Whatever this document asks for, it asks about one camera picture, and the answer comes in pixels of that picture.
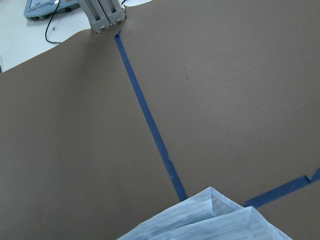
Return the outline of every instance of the black cable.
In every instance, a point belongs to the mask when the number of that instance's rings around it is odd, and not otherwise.
[[[56,11],[57,11],[59,5],[60,5],[60,1],[59,1],[58,4],[56,5],[56,8],[55,8],[55,10],[54,10],[54,12],[53,12],[53,14],[52,14],[52,16],[51,16],[51,19],[50,19],[50,21],[49,21],[49,23],[48,23],[48,26],[46,26],[46,30],[45,30],[45,34],[44,34],[45,40],[46,40],[48,43],[51,43],[51,44],[61,44],[61,42],[58,42],[58,41],[49,41],[48,38],[47,38],[47,32],[48,32],[50,23],[51,23],[52,19],[54,18],[54,15],[56,14]]]

